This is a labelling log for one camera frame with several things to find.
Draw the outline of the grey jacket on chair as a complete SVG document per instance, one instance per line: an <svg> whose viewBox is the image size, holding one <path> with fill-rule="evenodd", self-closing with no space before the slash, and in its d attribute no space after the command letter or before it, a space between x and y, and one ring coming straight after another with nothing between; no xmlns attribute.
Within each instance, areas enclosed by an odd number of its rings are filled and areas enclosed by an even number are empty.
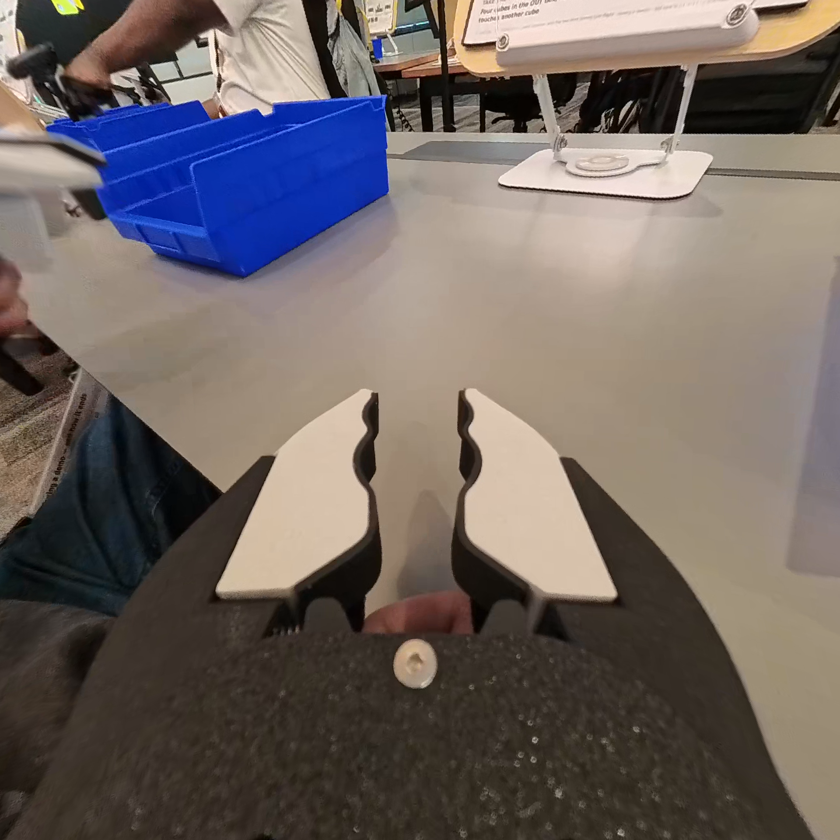
<svg viewBox="0 0 840 840"><path fill-rule="evenodd" d="M327 1L327 45L339 86L348 98L382 95L388 129L395 130L389 91L375 70L364 3Z"/></svg>

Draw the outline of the blue plastic bin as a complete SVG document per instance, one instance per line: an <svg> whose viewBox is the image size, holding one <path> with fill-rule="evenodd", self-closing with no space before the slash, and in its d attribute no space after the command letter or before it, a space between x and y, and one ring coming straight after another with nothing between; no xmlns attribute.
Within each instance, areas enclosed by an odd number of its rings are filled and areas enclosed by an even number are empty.
<svg viewBox="0 0 840 840"><path fill-rule="evenodd" d="M106 153L98 198L156 255L247 277L389 191L386 98L286 102Z"/></svg>
<svg viewBox="0 0 840 840"><path fill-rule="evenodd" d="M105 154L208 121L210 117L199 101L176 105L163 102L110 109L78 122L59 119L47 125L46 131Z"/></svg>

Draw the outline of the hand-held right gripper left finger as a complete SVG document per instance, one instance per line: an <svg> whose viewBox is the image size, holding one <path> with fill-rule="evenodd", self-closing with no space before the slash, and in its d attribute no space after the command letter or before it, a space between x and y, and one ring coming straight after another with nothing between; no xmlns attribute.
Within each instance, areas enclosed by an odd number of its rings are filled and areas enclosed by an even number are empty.
<svg viewBox="0 0 840 840"><path fill-rule="evenodd" d="M215 589L226 601L294 601L321 587L362 601L382 568L375 475L378 395L362 388L292 435Z"/></svg>

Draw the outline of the black chair leg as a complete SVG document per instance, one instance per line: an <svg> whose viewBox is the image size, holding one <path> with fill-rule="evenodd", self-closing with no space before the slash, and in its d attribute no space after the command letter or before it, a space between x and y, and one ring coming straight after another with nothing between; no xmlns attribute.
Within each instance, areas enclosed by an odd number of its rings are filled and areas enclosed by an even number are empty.
<svg viewBox="0 0 840 840"><path fill-rule="evenodd" d="M41 356L49 356L59 351L58 345L43 333L10 335L1 339L1 379L18 393L25 396L35 396L41 393L45 386L20 363L18 358L9 353L10 343L23 343L33 346Z"/></svg>

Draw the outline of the person's blue jeans leg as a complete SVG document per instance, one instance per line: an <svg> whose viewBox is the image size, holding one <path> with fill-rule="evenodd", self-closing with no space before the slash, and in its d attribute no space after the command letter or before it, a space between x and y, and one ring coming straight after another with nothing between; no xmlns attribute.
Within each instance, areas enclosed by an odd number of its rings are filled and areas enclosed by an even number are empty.
<svg viewBox="0 0 840 840"><path fill-rule="evenodd" d="M221 494L112 396L56 490L2 542L2 601L118 616Z"/></svg>

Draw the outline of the printed instruction sheet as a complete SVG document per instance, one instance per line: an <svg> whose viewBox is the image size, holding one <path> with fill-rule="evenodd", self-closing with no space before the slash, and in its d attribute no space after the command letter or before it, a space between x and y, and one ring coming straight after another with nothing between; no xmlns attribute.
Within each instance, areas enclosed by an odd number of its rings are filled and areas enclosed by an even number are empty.
<svg viewBox="0 0 840 840"><path fill-rule="evenodd" d="M800 9L804 2L484 1L471 2L463 43L495 45L530 38L550 43L636 35L732 32L759 12Z"/></svg>

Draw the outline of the white paper sign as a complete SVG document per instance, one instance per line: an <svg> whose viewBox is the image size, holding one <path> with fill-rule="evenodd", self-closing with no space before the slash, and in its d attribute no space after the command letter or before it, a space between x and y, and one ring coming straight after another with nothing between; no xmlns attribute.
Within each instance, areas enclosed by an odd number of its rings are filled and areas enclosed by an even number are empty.
<svg viewBox="0 0 840 840"><path fill-rule="evenodd" d="M395 57L400 50L394 41L396 31L398 1L363 1L363 15L366 33L373 49L374 57Z"/></svg>

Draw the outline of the wooden board document stand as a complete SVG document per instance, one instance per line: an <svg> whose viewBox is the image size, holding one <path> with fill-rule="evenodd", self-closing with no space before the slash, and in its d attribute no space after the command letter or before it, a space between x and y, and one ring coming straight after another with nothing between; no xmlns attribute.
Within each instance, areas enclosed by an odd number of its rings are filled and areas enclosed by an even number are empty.
<svg viewBox="0 0 840 840"><path fill-rule="evenodd" d="M551 193L675 200L690 195L712 163L705 152L678 150L691 92L701 65L775 60L810 46L838 27L836 1L808 2L774 17L751 17L728 34L636 35L550 43L530 38L495 45L463 43L471 2L457 2L454 41L458 61L475 77L532 78L550 148L499 178L512 189ZM657 149L585 149L569 146L556 122L549 76L571 72L677 67L686 72L674 131Z"/></svg>

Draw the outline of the wooden side table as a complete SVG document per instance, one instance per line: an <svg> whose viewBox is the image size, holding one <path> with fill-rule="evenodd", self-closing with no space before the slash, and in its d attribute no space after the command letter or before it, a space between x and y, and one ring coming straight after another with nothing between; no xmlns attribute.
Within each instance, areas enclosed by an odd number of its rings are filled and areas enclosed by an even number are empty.
<svg viewBox="0 0 840 840"><path fill-rule="evenodd" d="M444 97L444 73L439 54L433 52L415 56L389 56L384 60L375 60L374 68L386 79L417 80L422 131L434 131L434 97ZM457 58L448 59L447 63L450 97L459 95L477 95L479 97L479 132L487 131L487 109L485 94L480 92L481 81L468 73Z"/></svg>

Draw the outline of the newspaper sheet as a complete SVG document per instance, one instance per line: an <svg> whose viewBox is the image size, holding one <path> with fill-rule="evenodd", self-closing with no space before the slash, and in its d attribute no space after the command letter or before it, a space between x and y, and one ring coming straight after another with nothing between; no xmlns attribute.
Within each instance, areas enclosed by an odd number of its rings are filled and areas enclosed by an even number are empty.
<svg viewBox="0 0 840 840"><path fill-rule="evenodd" d="M108 389L81 367L72 375L68 403L27 516L34 516L45 500L54 494L67 472L78 438L106 411L109 398Z"/></svg>

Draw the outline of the grey desk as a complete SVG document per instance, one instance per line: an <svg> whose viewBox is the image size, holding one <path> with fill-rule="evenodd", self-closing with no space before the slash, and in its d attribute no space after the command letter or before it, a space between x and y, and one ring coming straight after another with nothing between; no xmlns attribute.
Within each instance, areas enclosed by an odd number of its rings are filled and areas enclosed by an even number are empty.
<svg viewBox="0 0 840 840"><path fill-rule="evenodd" d="M392 134L390 192L245 280L74 220L35 323L220 489L380 396L375 609L450 584L457 394L576 459L686 577L838 838L838 137L691 136L664 203L508 190L538 140Z"/></svg>

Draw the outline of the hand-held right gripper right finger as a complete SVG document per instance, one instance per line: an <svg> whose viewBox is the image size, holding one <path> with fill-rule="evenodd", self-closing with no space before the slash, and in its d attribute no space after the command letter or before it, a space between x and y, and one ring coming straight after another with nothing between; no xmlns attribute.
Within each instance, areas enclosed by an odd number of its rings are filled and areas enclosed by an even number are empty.
<svg viewBox="0 0 840 840"><path fill-rule="evenodd" d="M618 590L563 459L541 433L476 388L458 393L456 584L479 633L551 627L556 605L615 607Z"/></svg>

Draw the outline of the person's left hand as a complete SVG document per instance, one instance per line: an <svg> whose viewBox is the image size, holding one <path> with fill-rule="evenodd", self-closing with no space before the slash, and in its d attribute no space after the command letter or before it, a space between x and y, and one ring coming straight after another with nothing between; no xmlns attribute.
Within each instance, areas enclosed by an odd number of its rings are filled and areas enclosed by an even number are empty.
<svg viewBox="0 0 840 840"><path fill-rule="evenodd" d="M23 335L30 326L28 304L22 297L23 278L14 262L1 258L1 341Z"/></svg>

